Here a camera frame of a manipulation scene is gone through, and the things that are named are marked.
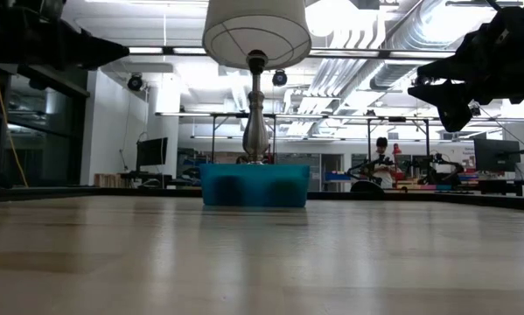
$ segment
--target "blue plastic bin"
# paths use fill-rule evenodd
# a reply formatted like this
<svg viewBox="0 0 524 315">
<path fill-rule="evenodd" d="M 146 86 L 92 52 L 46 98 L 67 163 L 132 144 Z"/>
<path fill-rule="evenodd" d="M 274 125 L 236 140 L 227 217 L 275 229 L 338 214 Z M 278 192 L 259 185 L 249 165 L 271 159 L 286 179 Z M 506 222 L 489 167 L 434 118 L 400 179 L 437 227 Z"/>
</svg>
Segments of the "blue plastic bin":
<svg viewBox="0 0 524 315">
<path fill-rule="evenodd" d="M 304 207 L 309 165 L 203 164 L 206 206 Z"/>
</svg>

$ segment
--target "white lampshade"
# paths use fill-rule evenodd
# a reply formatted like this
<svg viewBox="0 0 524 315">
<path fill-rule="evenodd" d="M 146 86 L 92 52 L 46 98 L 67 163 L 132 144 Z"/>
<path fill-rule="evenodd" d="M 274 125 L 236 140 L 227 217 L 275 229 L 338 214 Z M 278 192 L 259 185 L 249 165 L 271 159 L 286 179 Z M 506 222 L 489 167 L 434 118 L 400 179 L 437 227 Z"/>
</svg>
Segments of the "white lampshade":
<svg viewBox="0 0 524 315">
<path fill-rule="evenodd" d="M 266 70 L 296 65 L 312 47 L 304 0 L 210 0 L 203 46 L 227 67 L 248 69 L 254 50 L 268 56 Z"/>
</svg>

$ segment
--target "table surface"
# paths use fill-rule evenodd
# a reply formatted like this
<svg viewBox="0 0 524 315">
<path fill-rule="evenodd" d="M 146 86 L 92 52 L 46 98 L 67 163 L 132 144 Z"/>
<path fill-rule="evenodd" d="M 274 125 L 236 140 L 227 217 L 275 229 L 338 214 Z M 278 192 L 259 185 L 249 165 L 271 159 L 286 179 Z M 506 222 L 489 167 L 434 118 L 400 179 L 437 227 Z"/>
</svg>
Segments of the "table surface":
<svg viewBox="0 0 524 315">
<path fill-rule="evenodd" d="M 0 204 L 0 314 L 524 314 L 524 212 L 427 202 Z"/>
</svg>

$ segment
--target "yellow cable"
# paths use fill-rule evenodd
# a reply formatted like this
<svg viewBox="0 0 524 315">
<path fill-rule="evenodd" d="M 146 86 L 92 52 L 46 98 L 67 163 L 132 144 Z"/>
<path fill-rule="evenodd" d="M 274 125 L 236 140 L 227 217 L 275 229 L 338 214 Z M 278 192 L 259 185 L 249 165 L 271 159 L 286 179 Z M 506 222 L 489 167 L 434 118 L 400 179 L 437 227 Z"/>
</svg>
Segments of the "yellow cable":
<svg viewBox="0 0 524 315">
<path fill-rule="evenodd" d="M 28 188 L 28 182 L 26 182 L 26 177 L 24 176 L 23 166 L 21 166 L 20 162 L 18 162 L 18 155 L 17 155 L 17 151 L 15 150 L 15 144 L 13 143 L 13 137 L 10 135 L 10 132 L 9 132 L 7 110 L 5 110 L 3 95 L 1 94 L 1 84 L 0 84 L 0 104 L 1 104 L 1 110 L 3 111 L 3 120 L 5 123 L 5 127 L 7 127 L 7 137 L 9 138 L 10 148 L 13 150 L 13 155 L 15 156 L 15 161 L 17 161 L 17 167 L 18 167 L 18 170 L 20 171 L 20 175 L 23 178 L 24 186 Z"/>
</svg>

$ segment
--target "computer monitor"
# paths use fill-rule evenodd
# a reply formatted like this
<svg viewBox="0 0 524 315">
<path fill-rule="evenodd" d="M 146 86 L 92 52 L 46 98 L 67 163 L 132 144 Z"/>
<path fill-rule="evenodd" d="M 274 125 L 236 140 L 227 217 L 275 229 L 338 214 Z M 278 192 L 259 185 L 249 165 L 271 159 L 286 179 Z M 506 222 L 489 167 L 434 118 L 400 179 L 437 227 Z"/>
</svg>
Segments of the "computer monitor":
<svg viewBox="0 0 524 315">
<path fill-rule="evenodd" d="M 514 172 L 521 162 L 521 147 L 517 141 L 474 139 L 477 171 Z"/>
<path fill-rule="evenodd" d="M 141 166 L 164 165 L 167 145 L 167 137 L 137 143 L 136 171 L 139 172 Z"/>
</svg>

